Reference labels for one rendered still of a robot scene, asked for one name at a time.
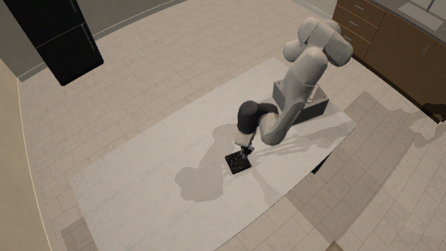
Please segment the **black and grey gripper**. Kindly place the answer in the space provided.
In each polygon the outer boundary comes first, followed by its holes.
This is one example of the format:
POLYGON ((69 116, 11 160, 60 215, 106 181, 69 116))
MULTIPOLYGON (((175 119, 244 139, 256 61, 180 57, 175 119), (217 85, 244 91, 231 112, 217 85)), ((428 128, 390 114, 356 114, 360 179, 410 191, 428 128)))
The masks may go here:
POLYGON ((252 145, 252 140, 251 140, 251 142, 250 142, 249 147, 241 147, 241 153, 240 153, 240 154, 243 154, 243 156, 242 156, 243 159, 246 158, 246 157, 248 157, 247 155, 248 155, 248 154, 251 154, 252 150, 254 150, 254 148, 251 147, 251 145, 252 145), (251 152, 249 152, 249 150, 250 150, 251 152))

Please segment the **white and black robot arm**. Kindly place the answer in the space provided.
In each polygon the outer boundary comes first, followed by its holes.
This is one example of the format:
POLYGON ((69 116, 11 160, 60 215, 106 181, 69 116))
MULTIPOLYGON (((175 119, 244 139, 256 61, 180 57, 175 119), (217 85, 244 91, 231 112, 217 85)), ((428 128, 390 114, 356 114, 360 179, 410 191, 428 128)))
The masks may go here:
POLYGON ((298 39, 286 43, 283 49, 285 59, 293 63, 284 78, 285 107, 281 117, 274 104, 243 102, 238 112, 235 144, 248 147, 258 126, 261 141, 267 145, 278 145, 285 138, 305 103, 313 100, 318 89, 315 84, 328 62, 340 67, 350 61, 352 45, 338 33, 342 33, 341 28, 334 20, 322 22, 312 16, 303 20, 298 39))

